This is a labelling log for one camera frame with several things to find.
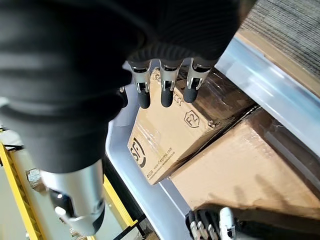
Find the metal joint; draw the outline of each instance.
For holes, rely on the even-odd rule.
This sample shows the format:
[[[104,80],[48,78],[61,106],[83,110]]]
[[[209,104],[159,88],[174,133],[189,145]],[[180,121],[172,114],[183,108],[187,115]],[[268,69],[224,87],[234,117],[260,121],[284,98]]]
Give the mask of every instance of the metal joint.
[[[211,68],[202,68],[202,71],[198,71],[197,69],[194,68],[194,66],[195,66],[195,63],[194,63],[194,59],[192,58],[189,66],[188,76],[186,78],[186,85],[188,89],[191,89],[194,81],[198,79],[198,83],[196,84],[195,89],[199,90],[202,83],[210,73]]]
[[[131,69],[138,93],[141,93],[143,89],[148,93],[150,90],[150,63],[146,68],[137,68],[131,65]]]

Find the black fingertip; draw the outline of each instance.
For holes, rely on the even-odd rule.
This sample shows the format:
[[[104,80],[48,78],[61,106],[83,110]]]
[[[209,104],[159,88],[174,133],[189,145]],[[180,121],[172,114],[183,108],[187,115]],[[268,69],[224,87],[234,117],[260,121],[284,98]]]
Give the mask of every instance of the black fingertip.
[[[138,93],[138,101],[139,105],[143,109],[147,109],[150,106],[150,92],[146,92],[145,89],[142,89],[140,93]]]
[[[174,100],[174,91],[170,91],[170,88],[167,88],[165,91],[161,91],[161,104],[165,108],[171,106]]]
[[[195,88],[185,88],[184,92],[183,92],[183,99],[185,102],[191,104],[193,103],[198,95],[198,90],[196,90]]]
[[[120,96],[123,100],[122,108],[125,108],[128,105],[128,96],[126,89],[124,89],[124,91],[120,93]]]

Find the cardboard box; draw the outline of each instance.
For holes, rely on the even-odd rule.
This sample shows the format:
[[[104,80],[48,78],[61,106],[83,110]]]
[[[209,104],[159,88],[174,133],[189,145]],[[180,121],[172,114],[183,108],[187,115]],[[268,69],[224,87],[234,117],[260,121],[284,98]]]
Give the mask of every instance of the cardboard box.
[[[319,158],[299,148],[294,140],[285,140],[278,131],[283,129],[260,108],[183,165],[171,179],[192,209],[217,204],[320,219],[320,200],[306,185],[312,179],[319,183],[314,179],[319,173],[305,171],[301,177],[294,167],[318,170]],[[274,150],[268,142],[281,147]]]
[[[160,71],[151,74],[148,109],[139,109],[128,148],[151,184],[167,177],[217,133],[233,123],[254,102],[213,69],[194,103],[184,102],[188,66],[182,66],[173,103],[161,105]]]

